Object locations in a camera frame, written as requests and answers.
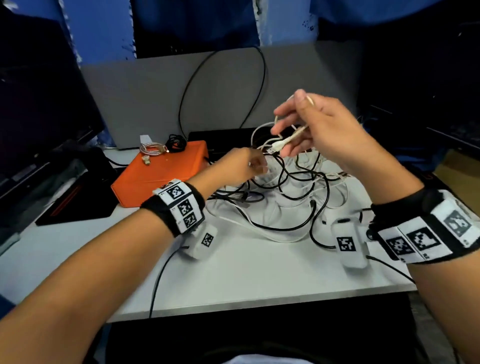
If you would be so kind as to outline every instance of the gray partition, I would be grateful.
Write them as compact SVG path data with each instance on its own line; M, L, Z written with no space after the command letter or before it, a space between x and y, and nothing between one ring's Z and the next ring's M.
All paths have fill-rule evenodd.
M337 97L354 114L361 44L322 41L265 47L264 91L245 127L273 121L273 110L296 89ZM82 67L85 80L119 148L139 145L148 134L164 143L180 133L182 92L208 53L185 54ZM260 88L263 64L253 48L219 52L193 80L182 108L182 126L191 131L238 128Z

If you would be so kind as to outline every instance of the white desk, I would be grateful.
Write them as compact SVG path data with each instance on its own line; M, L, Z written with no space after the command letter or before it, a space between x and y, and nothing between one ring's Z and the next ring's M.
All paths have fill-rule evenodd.
M128 163L137 151L106 151ZM328 219L350 216L369 206L363 186L348 181L348 204L329 210ZM117 206L109 218L56 224L30 225L21 240L0 256L0 294L19 303L69 255L89 240L125 218L136 208ZM412 291L415 285L377 262L361 272L346 271L335 251L318 248L310 238L297 243L275 243L234 224L225 226L221 244L205 261L176 255L158 286L154 316L184 315L237 308L330 300L370 294ZM332 244L328 226L317 239ZM148 317L153 285L175 242L160 258L152 273L113 315L110 321ZM408 274L400 262L392 262L377 243L370 253Z

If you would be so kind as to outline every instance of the person's left hand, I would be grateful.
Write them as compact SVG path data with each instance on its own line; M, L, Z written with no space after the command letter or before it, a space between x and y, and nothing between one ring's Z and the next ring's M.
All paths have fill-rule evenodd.
M260 150L233 148L212 165L222 186L238 186L268 172L267 161Z

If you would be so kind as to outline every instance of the human arm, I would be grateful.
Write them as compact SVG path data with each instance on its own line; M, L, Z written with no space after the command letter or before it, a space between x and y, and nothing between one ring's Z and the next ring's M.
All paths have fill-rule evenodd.
M423 184L369 136L336 99L299 90L275 110L285 118L272 128L306 123L309 128L287 144L282 156L295 156L315 146L326 158L357 177L375 204L409 196ZM467 363L480 362L480 252L429 265L408 265L420 295Z
M188 182L207 199L265 169L261 152L234 149ZM96 332L172 241L164 222L145 209L94 238L0 321L0 362L81 363Z

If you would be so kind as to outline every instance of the orange box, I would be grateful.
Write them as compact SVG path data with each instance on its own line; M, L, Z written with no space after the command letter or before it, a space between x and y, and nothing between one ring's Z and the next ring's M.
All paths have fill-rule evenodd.
M152 191L178 178L186 181L208 166L207 143L188 142L183 152L150 157L150 165L139 153L112 184L112 190L123 207L139 207L152 196Z

